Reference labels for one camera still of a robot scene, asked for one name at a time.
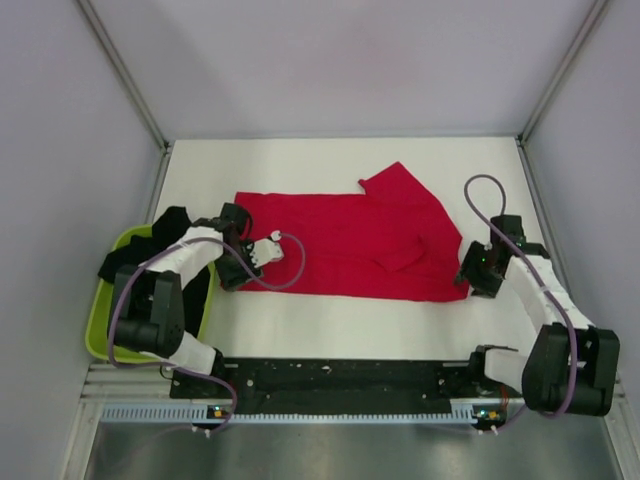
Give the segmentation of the red t shirt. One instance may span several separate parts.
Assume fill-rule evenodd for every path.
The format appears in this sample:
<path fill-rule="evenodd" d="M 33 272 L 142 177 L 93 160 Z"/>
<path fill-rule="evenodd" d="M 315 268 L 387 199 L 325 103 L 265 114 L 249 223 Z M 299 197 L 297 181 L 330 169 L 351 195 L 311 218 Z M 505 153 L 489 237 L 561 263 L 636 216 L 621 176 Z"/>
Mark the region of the red t shirt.
<path fill-rule="evenodd" d="M 466 299 L 468 283 L 455 280 L 462 235 L 438 198 L 399 162 L 359 185 L 349 194 L 236 194 L 254 236 L 284 235 L 284 257 L 265 266 L 264 281 L 299 294 Z"/>

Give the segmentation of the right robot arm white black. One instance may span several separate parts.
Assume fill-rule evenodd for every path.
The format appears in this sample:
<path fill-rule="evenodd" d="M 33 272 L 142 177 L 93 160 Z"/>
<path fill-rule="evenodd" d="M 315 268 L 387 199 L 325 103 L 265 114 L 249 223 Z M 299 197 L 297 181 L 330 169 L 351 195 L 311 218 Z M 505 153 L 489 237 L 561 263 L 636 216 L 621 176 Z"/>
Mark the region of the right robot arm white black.
<path fill-rule="evenodd" d="M 609 413 L 620 352 L 612 330 L 596 327 L 574 304 L 540 243 L 527 241 L 522 220 L 502 214 L 490 220 L 490 241 L 474 241 L 455 277 L 474 296 L 497 297 L 509 287 L 536 332 L 524 349 L 481 345 L 479 363 L 467 370 L 469 388 L 487 396 L 502 384 L 544 414 L 602 417 Z"/>

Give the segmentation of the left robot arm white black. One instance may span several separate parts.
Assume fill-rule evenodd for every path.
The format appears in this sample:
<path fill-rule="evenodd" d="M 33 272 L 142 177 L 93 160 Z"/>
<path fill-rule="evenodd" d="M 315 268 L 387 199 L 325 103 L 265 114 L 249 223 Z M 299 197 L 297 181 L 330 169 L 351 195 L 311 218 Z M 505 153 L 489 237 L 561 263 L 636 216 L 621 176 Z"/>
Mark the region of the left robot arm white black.
<path fill-rule="evenodd" d="M 189 328 L 203 318 L 210 265 L 226 291 L 262 276 L 252 227 L 244 207 L 226 203 L 219 216 L 187 221 L 150 254 L 122 261 L 113 275 L 109 360 L 116 364 L 115 349 L 124 348 L 193 372 L 192 384 L 205 396 L 220 394 L 227 382 L 223 354 Z"/>

